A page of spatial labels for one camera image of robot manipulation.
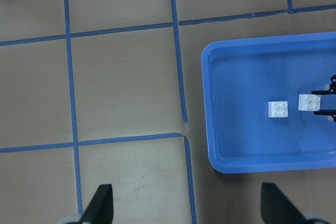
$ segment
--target beige tile floor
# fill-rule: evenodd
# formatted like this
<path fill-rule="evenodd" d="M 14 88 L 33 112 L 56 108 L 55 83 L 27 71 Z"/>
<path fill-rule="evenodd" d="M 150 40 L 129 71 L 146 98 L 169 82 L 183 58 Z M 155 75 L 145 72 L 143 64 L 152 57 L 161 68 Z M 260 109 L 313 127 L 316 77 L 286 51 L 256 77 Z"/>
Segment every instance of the beige tile floor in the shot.
<path fill-rule="evenodd" d="M 277 183 L 300 210 L 336 223 L 336 168 L 236 175 L 212 169 L 200 65 L 212 41 L 336 31 L 335 0 L 292 0 L 294 8 L 330 10 L 179 26 L 186 124 L 171 0 L 69 0 L 72 33 L 112 29 L 71 38 L 71 54 L 63 1 L 0 0 L 0 223 L 55 223 L 77 214 L 79 185 L 85 209 L 101 183 L 113 183 L 113 223 L 192 223 L 184 138 L 123 142 L 172 132 L 190 142 L 197 223 L 262 223 L 262 182 Z M 182 21 L 286 10 L 287 0 L 176 0 L 176 7 Z M 157 23 L 168 24 L 113 30 Z M 54 35 L 61 36 L 34 39 Z M 7 42 L 20 39 L 32 43 Z M 89 142 L 102 138 L 105 144 Z"/>

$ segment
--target white lego brick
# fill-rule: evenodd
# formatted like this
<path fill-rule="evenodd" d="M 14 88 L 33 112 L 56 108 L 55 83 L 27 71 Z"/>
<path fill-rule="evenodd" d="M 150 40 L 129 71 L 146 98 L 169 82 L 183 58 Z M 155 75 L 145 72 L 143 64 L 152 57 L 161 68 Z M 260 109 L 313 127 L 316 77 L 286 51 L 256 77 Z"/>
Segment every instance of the white lego brick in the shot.
<path fill-rule="evenodd" d="M 299 95 L 299 110 L 301 111 L 319 111 L 321 96 L 315 94 Z"/>
<path fill-rule="evenodd" d="M 269 118 L 287 118 L 288 103 L 287 101 L 268 102 Z"/>

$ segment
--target blue plastic tray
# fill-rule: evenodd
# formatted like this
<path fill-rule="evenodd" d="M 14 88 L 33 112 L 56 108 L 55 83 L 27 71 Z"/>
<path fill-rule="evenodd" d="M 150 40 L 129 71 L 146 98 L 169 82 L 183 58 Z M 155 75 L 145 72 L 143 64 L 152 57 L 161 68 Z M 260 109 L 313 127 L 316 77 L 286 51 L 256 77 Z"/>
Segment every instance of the blue plastic tray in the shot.
<path fill-rule="evenodd" d="M 202 54 L 208 155 L 222 173 L 336 167 L 336 124 L 298 111 L 336 73 L 336 33 L 217 41 Z M 269 118 L 268 101 L 288 101 Z M 324 95 L 321 109 L 336 109 Z"/>

